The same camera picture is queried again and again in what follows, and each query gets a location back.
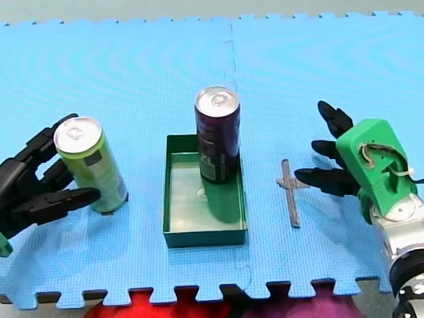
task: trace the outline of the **foam mat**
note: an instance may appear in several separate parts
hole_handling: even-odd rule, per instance
[[[308,297],[317,280],[334,280],[335,294],[348,295],[359,292],[355,280],[380,278],[389,292],[381,244],[356,200],[297,190],[301,227],[292,229],[276,178],[284,158],[292,170],[333,165],[310,149],[313,139],[330,138],[320,99],[355,121],[388,119],[410,166],[424,174],[424,18],[321,16],[0,27],[0,160],[77,112],[103,125],[130,191],[112,217],[85,208],[13,238],[14,253],[0,260],[0,294],[33,309],[46,292],[61,294],[59,308],[82,307],[93,290],[107,291],[105,305],[127,305],[128,292],[144,288],[153,289],[152,302],[175,301],[178,286],[199,287],[198,301],[222,299],[226,285],[265,298],[267,284],[282,282],[290,296]],[[194,97],[216,84],[242,103],[246,244],[168,249],[166,136],[195,132]]]

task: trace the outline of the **soda can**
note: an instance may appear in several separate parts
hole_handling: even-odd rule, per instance
[[[54,144],[78,187],[94,187],[100,199],[90,207],[112,214],[128,200],[128,191],[100,124],[89,117],[64,121],[54,133]]]
[[[196,97],[195,118],[201,175],[221,184],[239,166],[240,103],[235,92],[222,86],[203,89]]]

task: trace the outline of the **tray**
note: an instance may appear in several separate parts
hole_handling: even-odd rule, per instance
[[[240,167],[221,185],[200,176],[196,135],[167,137],[164,236],[169,247],[243,244],[246,211]]]

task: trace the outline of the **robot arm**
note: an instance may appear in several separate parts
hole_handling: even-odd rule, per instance
[[[393,318],[424,318],[424,204],[417,195],[407,157],[387,121],[353,125],[341,109],[318,103],[336,142],[316,140],[313,149],[343,169],[299,169],[296,177],[322,192],[355,195],[361,212],[384,245],[397,305]]]
[[[71,114],[52,127],[46,127],[27,142],[14,158],[0,164],[0,257],[8,257],[8,239],[36,223],[61,219],[100,198],[97,189],[63,190],[73,177],[61,160],[56,161],[39,180],[38,167],[56,154],[54,131]]]

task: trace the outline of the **black robotic finger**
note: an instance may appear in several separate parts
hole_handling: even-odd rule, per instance
[[[73,179],[74,177],[65,163],[59,159],[47,169],[40,182],[47,192],[55,192],[67,187]]]
[[[35,172],[41,164],[49,161],[57,154],[53,141],[56,129],[67,119],[77,116],[75,113],[69,114],[51,127],[44,128],[26,143],[26,147],[15,156],[15,160],[23,162],[30,170]]]
[[[339,197],[357,195],[360,189],[353,176],[342,169],[298,169],[294,174],[299,181],[312,187],[318,187],[324,193]]]
[[[8,218],[8,232],[12,237],[31,224],[45,224],[61,219],[74,211],[96,202],[100,191],[91,187],[63,190],[56,193],[43,193],[12,209]]]
[[[318,102],[318,111],[324,118],[330,133],[338,138],[353,127],[353,120],[340,108],[334,109],[324,101]]]
[[[337,151],[335,141],[314,140],[311,143],[311,146],[312,149],[314,149],[314,151],[316,151],[318,154],[336,160],[340,167],[347,170],[345,162],[339,154],[339,151]]]
[[[69,114],[68,116],[65,116],[64,118],[60,119],[57,123],[55,123],[52,126],[52,128],[56,131],[56,129],[60,126],[60,124],[64,123],[68,119],[75,118],[75,117],[78,117],[78,114],[77,113]]]

